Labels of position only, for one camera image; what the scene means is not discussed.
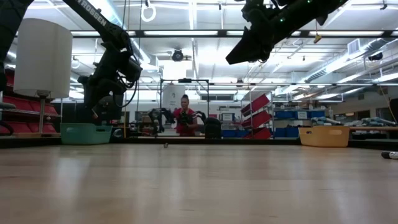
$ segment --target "white cylindrical lamp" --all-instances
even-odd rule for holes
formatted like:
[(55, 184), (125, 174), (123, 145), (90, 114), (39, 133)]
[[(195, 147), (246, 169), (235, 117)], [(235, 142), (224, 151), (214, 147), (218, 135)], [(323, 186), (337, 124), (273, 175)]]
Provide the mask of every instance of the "white cylindrical lamp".
[(40, 98), (41, 133), (45, 99), (69, 97), (72, 40), (68, 29), (42, 19), (19, 28), (14, 92)]

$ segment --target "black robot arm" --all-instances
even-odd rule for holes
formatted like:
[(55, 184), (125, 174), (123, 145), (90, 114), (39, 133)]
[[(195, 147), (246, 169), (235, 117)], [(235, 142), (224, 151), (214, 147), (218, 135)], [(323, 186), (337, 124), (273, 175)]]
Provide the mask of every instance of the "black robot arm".
[(246, 0), (243, 18), (251, 23), (244, 28), (242, 39), (227, 55), (229, 64), (265, 62), (275, 44), (290, 37), (297, 29), (316, 19), (320, 25), (329, 13), (347, 0), (272, 0), (275, 7), (266, 7), (264, 0)]
[[(14, 40), (22, 18), (34, 0), (0, 0), (0, 91), (6, 86), (4, 61), (7, 52)], [(78, 81), (84, 87), (84, 104), (87, 109), (92, 108), (109, 92), (122, 95), (126, 87), (131, 88), (138, 81), (142, 68), (137, 60), (132, 59), (134, 52), (128, 33), (108, 21), (99, 9), (96, 9), (87, 0), (63, 0), (89, 23), (101, 36), (105, 53), (96, 70), (89, 77), (80, 77)]]

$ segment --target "yellow plastic bin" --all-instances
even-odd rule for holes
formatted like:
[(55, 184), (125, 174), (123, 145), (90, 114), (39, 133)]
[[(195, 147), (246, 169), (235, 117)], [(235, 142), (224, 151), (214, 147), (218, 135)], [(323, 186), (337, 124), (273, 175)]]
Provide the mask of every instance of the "yellow plastic bin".
[(301, 144), (315, 147), (347, 147), (349, 127), (315, 126), (299, 128)]

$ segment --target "red shelf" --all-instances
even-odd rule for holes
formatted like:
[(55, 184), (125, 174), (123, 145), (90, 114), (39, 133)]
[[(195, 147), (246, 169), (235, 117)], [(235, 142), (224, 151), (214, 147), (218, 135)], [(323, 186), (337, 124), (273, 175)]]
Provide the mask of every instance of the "red shelf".
[(260, 125), (268, 122), (270, 119), (272, 119), (271, 115), (269, 115), (266, 111), (261, 111), (260, 113), (253, 115), (252, 118), (243, 121), (242, 127), (244, 129), (256, 129)]
[[(27, 125), (33, 133), (39, 132), (39, 124), (38, 123), (28, 123)], [(57, 133), (57, 131), (55, 130), (54, 126), (52, 126), (51, 123), (44, 123), (43, 124), (43, 133)]]
[(243, 109), (241, 109), (242, 115), (249, 116), (251, 113), (256, 112), (257, 110), (267, 106), (268, 103), (269, 100), (267, 96), (261, 95), (251, 103), (251, 110), (250, 110), (250, 104), (246, 105)]
[[(7, 123), (8, 125), (10, 125), (13, 128), (14, 133), (31, 133), (32, 132), (30, 130), (30, 128), (28, 127), (27, 123), (25, 123), (25, 122), (5, 121), (5, 123)], [(0, 133), (7, 134), (7, 133), (9, 133), (9, 131), (6, 128), (0, 126)]]
[(250, 133), (246, 135), (246, 139), (269, 139), (271, 138), (271, 132), (268, 128), (257, 128), (253, 131), (253, 135)]
[[(32, 107), (33, 111), (40, 112), (40, 103), (35, 101), (29, 102), (30, 106)], [(44, 113), (46, 114), (58, 114), (55, 110), (53, 105), (46, 104), (44, 106)]]
[(10, 96), (4, 96), (2, 98), (2, 101), (4, 103), (10, 103), (10, 104), (15, 105), (17, 110), (33, 111), (33, 108), (29, 104), (29, 100), (15, 98), (15, 97), (10, 97)]

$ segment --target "blue storage bin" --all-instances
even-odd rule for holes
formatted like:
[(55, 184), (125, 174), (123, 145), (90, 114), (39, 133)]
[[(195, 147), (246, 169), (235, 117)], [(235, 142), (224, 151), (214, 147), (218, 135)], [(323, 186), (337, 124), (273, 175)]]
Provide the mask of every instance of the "blue storage bin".
[(94, 145), (106, 144), (111, 139), (112, 126), (94, 124), (61, 124), (62, 144)]
[(310, 111), (310, 118), (322, 118), (324, 116), (324, 111)]
[(243, 138), (250, 134), (250, 131), (238, 131), (238, 134), (236, 135), (237, 138)]
[(250, 131), (241, 131), (241, 130), (223, 130), (224, 138), (243, 138), (248, 135)]
[(294, 118), (294, 113), (293, 111), (276, 111), (275, 117), (279, 119)]
[(286, 137), (298, 138), (299, 137), (299, 128), (286, 128)]
[(284, 137), (286, 137), (286, 129), (285, 128), (276, 128), (274, 137), (275, 138), (284, 138)]
[(237, 130), (223, 130), (224, 138), (235, 138)]

